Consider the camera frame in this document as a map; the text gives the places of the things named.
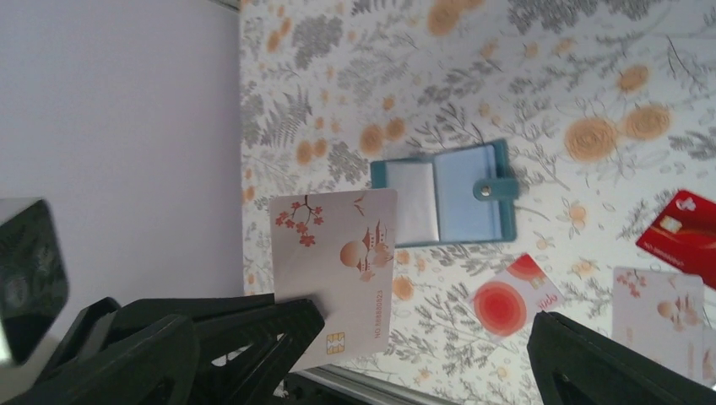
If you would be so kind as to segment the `teal card holder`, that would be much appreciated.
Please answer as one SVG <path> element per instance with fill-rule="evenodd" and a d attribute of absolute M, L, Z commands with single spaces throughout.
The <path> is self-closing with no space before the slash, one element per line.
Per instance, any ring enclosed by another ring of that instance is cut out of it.
<path fill-rule="evenodd" d="M 503 139 L 370 164 L 372 188 L 398 194 L 398 247 L 512 242 L 519 184 Z"/>

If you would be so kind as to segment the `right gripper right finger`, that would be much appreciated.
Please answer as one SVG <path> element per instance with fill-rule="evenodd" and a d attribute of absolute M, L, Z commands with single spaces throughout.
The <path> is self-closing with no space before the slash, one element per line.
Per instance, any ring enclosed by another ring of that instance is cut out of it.
<path fill-rule="evenodd" d="M 544 404 L 714 404 L 715 391 L 558 312 L 534 317 L 527 351 Z"/>

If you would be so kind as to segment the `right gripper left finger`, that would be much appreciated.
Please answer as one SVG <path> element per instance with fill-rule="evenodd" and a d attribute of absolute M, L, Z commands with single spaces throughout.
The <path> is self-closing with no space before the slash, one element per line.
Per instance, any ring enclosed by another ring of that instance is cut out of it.
<path fill-rule="evenodd" d="M 270 404 L 324 328 L 309 299 L 104 298 L 15 404 Z"/>

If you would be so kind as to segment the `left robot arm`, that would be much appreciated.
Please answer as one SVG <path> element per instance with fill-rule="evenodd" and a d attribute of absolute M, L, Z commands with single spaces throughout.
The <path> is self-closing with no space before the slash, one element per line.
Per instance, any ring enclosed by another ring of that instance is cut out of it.
<path fill-rule="evenodd" d="M 52 212 L 36 197 L 1 200 L 1 366 L 27 362 L 69 296 Z"/>

